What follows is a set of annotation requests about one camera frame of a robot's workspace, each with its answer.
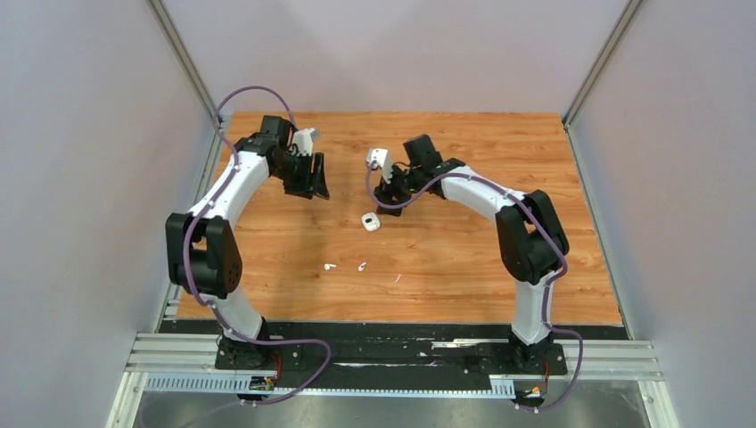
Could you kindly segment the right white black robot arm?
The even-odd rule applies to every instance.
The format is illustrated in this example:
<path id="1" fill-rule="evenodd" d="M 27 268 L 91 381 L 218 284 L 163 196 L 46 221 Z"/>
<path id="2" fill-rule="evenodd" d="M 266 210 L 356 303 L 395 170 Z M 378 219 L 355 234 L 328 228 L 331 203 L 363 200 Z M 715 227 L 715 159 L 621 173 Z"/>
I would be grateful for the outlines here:
<path id="1" fill-rule="evenodd" d="M 373 148 L 366 167 L 381 178 L 371 196 L 382 214 L 400 216 L 425 193 L 459 203 L 491 221 L 498 249 L 514 280 L 514 320 L 507 343 L 491 353 L 489 368 L 516 373 L 563 375 L 566 365 L 550 321 L 552 285 L 562 275 L 570 250 L 547 193 L 516 191 L 496 184 L 457 158 L 442 158 L 427 135 L 405 142 L 405 167 L 386 149 Z"/>

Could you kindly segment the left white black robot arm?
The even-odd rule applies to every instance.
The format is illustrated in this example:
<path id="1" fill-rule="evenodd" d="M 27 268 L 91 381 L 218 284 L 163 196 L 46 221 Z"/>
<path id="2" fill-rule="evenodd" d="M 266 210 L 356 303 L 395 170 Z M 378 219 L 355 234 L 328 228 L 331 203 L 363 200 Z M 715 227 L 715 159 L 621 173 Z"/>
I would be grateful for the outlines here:
<path id="1" fill-rule="evenodd" d="M 258 131 L 231 144 L 226 168 L 209 191 L 185 213 L 165 223 L 168 276 L 211 310 L 222 328 L 218 368 L 258 369 L 273 359 L 266 319 L 241 287 L 243 261 L 234 228 L 251 197 L 271 177 L 285 193 L 324 200 L 325 156 L 314 149 L 320 133 L 266 115 Z"/>

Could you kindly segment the white earbud charging case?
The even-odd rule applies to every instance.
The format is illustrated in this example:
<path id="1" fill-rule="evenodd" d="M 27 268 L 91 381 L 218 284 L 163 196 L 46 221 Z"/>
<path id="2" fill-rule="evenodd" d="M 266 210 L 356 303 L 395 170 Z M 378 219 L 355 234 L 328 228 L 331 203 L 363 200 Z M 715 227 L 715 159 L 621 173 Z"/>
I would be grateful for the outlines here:
<path id="1" fill-rule="evenodd" d="M 367 232 L 374 232 L 381 228 L 381 220 L 375 212 L 367 212 L 361 217 L 361 224 Z"/>

